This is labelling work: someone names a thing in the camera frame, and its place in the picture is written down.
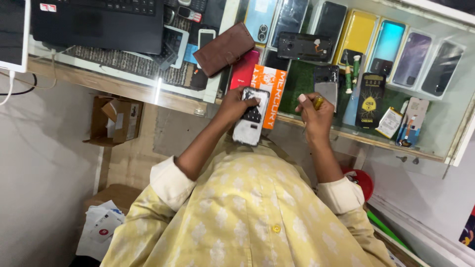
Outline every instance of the brown leather wallet phone case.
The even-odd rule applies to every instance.
[[[244,23],[240,22],[200,48],[193,56],[206,76],[211,78],[253,48],[254,40]]]

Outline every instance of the orange box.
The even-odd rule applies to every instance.
[[[280,99],[284,92],[286,78],[286,71],[257,64],[254,66],[251,87],[266,90],[270,93],[269,105],[267,106],[266,115],[264,116],[264,124],[262,125],[262,127],[266,129],[274,128],[274,122],[276,122],[275,118],[277,117]]]

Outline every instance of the shirt button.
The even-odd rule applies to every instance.
[[[272,227],[272,231],[274,231],[274,232],[276,232],[276,233],[279,233],[279,232],[280,232],[280,226],[274,225],[274,226]]]

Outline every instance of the charging cable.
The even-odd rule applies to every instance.
[[[0,103],[0,105],[3,105],[8,101],[8,99],[11,96],[11,92],[13,91],[13,82],[15,82],[15,72],[11,70],[9,76],[10,76],[10,90],[8,90],[7,97],[3,100],[2,103]]]

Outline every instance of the purple phone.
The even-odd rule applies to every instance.
[[[432,38],[429,36],[416,32],[409,34],[392,79],[393,83],[407,87],[415,84],[431,42]]]

